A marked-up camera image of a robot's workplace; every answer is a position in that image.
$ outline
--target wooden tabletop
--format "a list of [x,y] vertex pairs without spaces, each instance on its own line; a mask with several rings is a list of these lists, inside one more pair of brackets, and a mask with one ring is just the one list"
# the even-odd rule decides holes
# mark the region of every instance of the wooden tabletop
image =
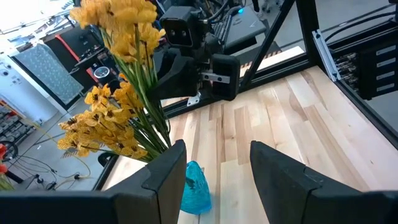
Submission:
[[[268,223],[251,172],[252,140],[358,190],[398,189],[397,149],[318,67],[241,93],[233,101],[182,114],[170,123],[170,137],[185,141],[187,159],[204,168],[213,197],[209,213],[180,212],[181,224]],[[142,166],[120,157],[104,189]]]

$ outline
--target black metal frame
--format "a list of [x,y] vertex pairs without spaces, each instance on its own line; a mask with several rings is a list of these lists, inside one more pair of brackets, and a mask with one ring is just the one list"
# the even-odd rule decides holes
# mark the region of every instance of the black metal frame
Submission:
[[[290,58],[283,62],[277,63],[267,68],[257,70],[266,52],[269,50],[272,41],[277,35],[283,21],[290,11],[293,3],[296,2],[298,17],[302,28],[303,40],[305,42],[307,52],[296,57]],[[257,54],[256,59],[253,61],[250,69],[248,69],[243,78],[239,81],[239,93],[251,90],[255,87],[273,82],[277,79],[284,78],[288,75],[301,72],[313,66],[319,66],[323,69],[320,55],[315,47],[312,39],[312,31],[319,29],[318,15],[315,0],[285,0],[279,15],[277,16],[274,25],[271,27],[267,34],[266,39],[262,43],[261,50]],[[331,49],[333,57],[339,57],[350,52],[364,49],[367,46],[374,45],[384,39],[390,39],[392,36],[397,36],[398,26],[397,23],[389,20],[382,24],[376,25],[372,28],[358,32],[357,34],[345,37],[328,44]],[[364,102],[349,86],[344,82],[335,82],[339,89],[354,103],[354,105],[372,122],[372,124],[391,142],[391,144],[398,149],[398,133],[389,126],[380,116],[378,116],[369,105]],[[189,111],[201,108],[216,102],[215,99],[203,99],[193,106],[187,106],[188,100],[182,100],[171,105],[165,106],[164,111],[168,118],[187,113]],[[116,162],[117,156],[112,158],[112,162],[106,165],[106,168],[97,181],[94,190],[100,190]]]

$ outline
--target blue glass vase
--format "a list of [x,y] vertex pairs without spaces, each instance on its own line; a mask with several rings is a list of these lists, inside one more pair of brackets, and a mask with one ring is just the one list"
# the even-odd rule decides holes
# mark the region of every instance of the blue glass vase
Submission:
[[181,210],[200,215],[211,209],[211,197],[206,177],[197,162],[187,164],[185,188],[182,195]]

